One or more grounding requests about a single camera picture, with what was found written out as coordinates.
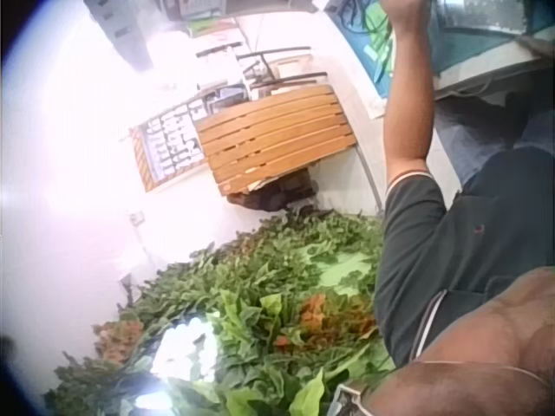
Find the wooden bench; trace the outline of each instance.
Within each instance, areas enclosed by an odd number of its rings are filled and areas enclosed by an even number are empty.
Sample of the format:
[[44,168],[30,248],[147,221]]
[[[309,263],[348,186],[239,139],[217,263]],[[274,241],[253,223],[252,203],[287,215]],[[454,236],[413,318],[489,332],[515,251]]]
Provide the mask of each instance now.
[[355,136],[329,85],[229,107],[195,123],[222,195],[293,172],[353,146]]

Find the person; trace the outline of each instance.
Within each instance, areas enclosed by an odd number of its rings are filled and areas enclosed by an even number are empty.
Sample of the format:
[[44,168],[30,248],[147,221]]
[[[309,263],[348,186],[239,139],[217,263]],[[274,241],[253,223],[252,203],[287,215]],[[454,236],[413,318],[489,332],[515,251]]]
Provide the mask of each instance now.
[[[361,414],[553,415],[553,110],[534,119],[546,129],[523,134],[542,140],[456,166],[462,191],[447,210],[426,164],[434,127],[429,1],[382,7],[396,50],[375,315],[397,369],[362,396]],[[470,139],[452,143],[461,149]]]

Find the sleeve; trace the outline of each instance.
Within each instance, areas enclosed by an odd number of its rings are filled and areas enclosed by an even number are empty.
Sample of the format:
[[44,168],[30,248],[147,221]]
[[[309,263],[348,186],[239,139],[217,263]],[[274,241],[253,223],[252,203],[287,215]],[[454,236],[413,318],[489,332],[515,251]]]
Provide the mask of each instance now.
[[386,197],[378,292],[401,287],[446,212],[440,187],[429,174],[394,182]]

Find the leafy plant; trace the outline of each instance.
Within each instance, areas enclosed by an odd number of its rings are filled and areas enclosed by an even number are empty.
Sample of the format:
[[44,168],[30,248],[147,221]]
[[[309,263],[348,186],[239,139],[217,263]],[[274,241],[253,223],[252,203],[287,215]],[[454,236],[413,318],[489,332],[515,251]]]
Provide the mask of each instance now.
[[[69,357],[47,404],[61,416],[120,414],[145,383],[158,383],[177,414],[322,414],[337,384],[391,368],[372,314],[381,248],[374,219],[303,208],[199,250],[140,287],[118,322],[96,327],[101,356],[117,364]],[[322,274],[354,253],[357,270],[323,287]],[[339,295],[340,287],[356,295]],[[149,369],[164,331],[199,315],[218,340],[215,381],[155,379]]]

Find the dark t-shirt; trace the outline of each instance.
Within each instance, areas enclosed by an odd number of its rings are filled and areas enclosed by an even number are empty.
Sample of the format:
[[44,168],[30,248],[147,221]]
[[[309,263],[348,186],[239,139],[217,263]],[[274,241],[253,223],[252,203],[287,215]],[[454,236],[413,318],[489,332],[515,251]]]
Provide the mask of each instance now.
[[554,178],[555,159],[524,148],[490,158],[449,211],[429,177],[410,176],[391,189],[375,314],[398,367],[408,362],[425,309],[442,290],[450,300],[426,345],[519,275],[555,264]]

